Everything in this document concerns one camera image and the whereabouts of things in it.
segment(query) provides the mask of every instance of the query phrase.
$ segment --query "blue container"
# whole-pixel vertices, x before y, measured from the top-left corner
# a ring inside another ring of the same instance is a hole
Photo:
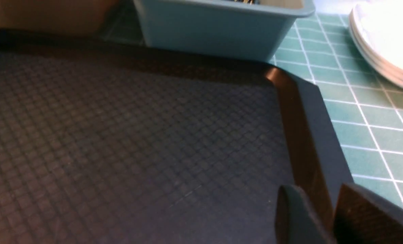
[[[312,0],[134,0],[147,46],[268,62]]]

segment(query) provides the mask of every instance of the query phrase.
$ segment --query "stacked plates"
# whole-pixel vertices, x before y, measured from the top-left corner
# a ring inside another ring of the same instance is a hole
[[[403,0],[356,5],[349,32],[364,59],[403,88]]]

